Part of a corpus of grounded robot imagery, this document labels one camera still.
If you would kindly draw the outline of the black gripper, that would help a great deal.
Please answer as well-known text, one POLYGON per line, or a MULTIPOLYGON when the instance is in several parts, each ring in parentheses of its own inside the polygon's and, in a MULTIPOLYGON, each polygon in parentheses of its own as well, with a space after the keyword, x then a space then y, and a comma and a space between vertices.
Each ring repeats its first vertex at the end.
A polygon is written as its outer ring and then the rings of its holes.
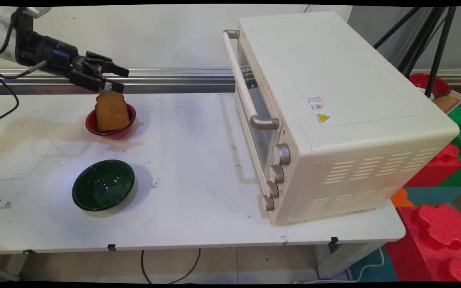
POLYGON ((87 51, 85 56, 78 54, 78 49, 60 40, 36 34, 36 59, 46 62, 40 71, 63 77, 70 84, 93 92, 113 91, 123 93, 125 85, 108 80, 103 74, 110 73, 128 78, 129 70, 113 63, 110 57, 87 51), (86 64, 95 68, 95 75, 86 64))

